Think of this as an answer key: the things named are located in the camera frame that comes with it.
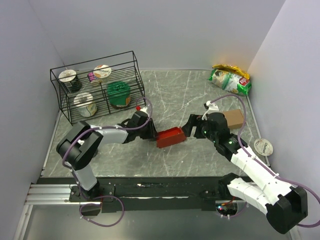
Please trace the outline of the red paper box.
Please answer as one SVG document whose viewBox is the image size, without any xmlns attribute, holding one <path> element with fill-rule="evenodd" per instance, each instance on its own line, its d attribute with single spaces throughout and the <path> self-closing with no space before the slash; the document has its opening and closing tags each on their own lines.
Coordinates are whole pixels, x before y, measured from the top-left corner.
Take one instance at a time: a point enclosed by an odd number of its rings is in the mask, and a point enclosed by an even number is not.
<svg viewBox="0 0 320 240">
<path fill-rule="evenodd" d="M 156 138 L 156 147 L 166 148 L 184 142 L 187 139 L 181 127 L 173 127 L 160 131 Z"/>
</svg>

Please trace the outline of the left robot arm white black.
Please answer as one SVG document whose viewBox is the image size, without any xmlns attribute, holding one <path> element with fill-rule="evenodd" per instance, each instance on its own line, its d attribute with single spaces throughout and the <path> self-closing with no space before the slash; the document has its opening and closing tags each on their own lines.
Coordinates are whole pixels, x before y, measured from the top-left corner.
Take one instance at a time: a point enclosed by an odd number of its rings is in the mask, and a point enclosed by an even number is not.
<svg viewBox="0 0 320 240">
<path fill-rule="evenodd" d="M 128 144 L 137 137 L 156 140 L 158 132 L 151 116 L 138 110 L 132 117 L 112 126 L 94 126 L 80 121 L 57 144 L 62 165 L 70 170 L 80 194 L 94 201 L 101 194 L 100 183 L 90 166 L 101 144 Z"/>
</svg>

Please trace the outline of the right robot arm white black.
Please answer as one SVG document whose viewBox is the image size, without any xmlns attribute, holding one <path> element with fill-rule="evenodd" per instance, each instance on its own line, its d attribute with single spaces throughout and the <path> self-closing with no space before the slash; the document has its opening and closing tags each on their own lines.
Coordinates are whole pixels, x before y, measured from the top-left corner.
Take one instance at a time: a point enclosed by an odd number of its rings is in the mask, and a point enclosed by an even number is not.
<svg viewBox="0 0 320 240">
<path fill-rule="evenodd" d="M 307 192 L 279 179 L 245 141 L 230 132 L 223 113 L 191 114 L 182 130 L 190 137 L 192 129 L 195 129 L 195 138 L 211 141 L 220 155 L 252 180 L 246 182 L 234 173 L 225 175 L 218 187 L 223 199 L 233 196 L 245 200 L 265 214 L 269 224 L 280 234 L 286 234 L 308 216 Z"/>
</svg>

